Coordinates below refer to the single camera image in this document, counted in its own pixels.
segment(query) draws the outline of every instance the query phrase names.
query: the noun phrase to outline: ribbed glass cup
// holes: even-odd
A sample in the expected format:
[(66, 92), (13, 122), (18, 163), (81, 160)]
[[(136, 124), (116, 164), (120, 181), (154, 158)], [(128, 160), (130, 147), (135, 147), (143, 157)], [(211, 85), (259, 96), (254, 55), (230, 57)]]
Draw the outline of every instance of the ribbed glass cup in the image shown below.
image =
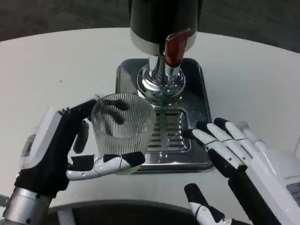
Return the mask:
[[(128, 109), (122, 110), (115, 105), (105, 105), (114, 100), (126, 103)], [(122, 118), (118, 124), (115, 118)], [(91, 121), (95, 133), (100, 157), (104, 154), (122, 155), (147, 151), (155, 124), (155, 111), (145, 99), (133, 94), (111, 94), (103, 97), (91, 112)], [(139, 167), (119, 174), (134, 172)]]

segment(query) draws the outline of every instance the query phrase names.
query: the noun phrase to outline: drip tray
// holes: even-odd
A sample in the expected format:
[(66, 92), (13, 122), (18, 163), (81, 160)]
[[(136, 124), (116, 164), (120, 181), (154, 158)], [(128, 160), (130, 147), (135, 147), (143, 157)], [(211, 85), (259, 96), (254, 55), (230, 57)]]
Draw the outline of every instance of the drip tray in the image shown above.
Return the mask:
[[(137, 94), (136, 77), (147, 59), (128, 59), (117, 69), (116, 93)], [(146, 161), (137, 173), (199, 172), (212, 168), (206, 150), (195, 140), (183, 138), (184, 128), (194, 128), (197, 121), (211, 122), (206, 90), (199, 64), (183, 59), (180, 66), (186, 88), (176, 104), (156, 107), (156, 123)]]
[(187, 117), (183, 111), (156, 110), (156, 123), (147, 152), (171, 153), (188, 150), (189, 139), (182, 137), (182, 129), (187, 127)]

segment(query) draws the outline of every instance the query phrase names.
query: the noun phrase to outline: drip tray grate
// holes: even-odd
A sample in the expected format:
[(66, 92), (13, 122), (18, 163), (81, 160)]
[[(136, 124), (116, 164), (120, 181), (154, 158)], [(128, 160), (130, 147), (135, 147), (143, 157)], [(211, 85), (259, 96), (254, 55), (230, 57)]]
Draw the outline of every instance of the drip tray grate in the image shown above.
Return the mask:
[(147, 152), (176, 151), (189, 148), (189, 139), (182, 137), (187, 117), (181, 110), (156, 110), (156, 123)]

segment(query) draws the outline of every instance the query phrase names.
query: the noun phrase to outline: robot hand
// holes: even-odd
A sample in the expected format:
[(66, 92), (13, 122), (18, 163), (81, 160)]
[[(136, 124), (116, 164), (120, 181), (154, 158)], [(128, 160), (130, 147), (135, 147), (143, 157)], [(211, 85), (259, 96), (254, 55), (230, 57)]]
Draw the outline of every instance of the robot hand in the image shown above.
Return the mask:
[[(119, 155), (71, 157), (73, 150), (81, 153), (88, 140), (89, 125), (93, 106), (101, 101), (104, 105), (114, 105), (127, 110), (128, 105), (121, 100), (102, 100), (99, 96), (77, 105), (55, 111), (49, 108), (38, 130), (31, 135), (22, 151), (21, 171), (11, 198), (5, 200), (3, 224), (38, 225), (48, 211), (51, 200), (59, 191), (65, 190), (70, 180), (86, 180), (122, 172), (145, 162), (141, 152)], [(122, 124), (124, 119), (115, 111), (106, 110), (115, 122)]]
[[(183, 134), (203, 146), (254, 225), (296, 225), (300, 220), (300, 161), (294, 153), (270, 150), (242, 122), (216, 118)], [(245, 224), (210, 206), (196, 184), (185, 187), (199, 224)]]

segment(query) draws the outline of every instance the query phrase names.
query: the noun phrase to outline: round table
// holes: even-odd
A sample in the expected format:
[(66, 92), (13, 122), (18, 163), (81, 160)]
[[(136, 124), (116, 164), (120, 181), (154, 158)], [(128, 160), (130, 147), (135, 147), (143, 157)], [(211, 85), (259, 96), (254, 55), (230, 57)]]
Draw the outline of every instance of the round table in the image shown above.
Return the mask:
[[(0, 194), (12, 193), (25, 139), (47, 105), (61, 109), (95, 93), (113, 93), (117, 66), (129, 58), (146, 57), (131, 43), (128, 28), (72, 30), (1, 42)], [(185, 57), (202, 66), (213, 119), (247, 120), (269, 146), (296, 151), (300, 137), (299, 54), (198, 33)], [(84, 153), (97, 153), (92, 131)], [(208, 202), (226, 215), (249, 221), (216, 170), (74, 181), (59, 192), (51, 206), (142, 200), (188, 209), (183, 188), (190, 182), (197, 183)]]

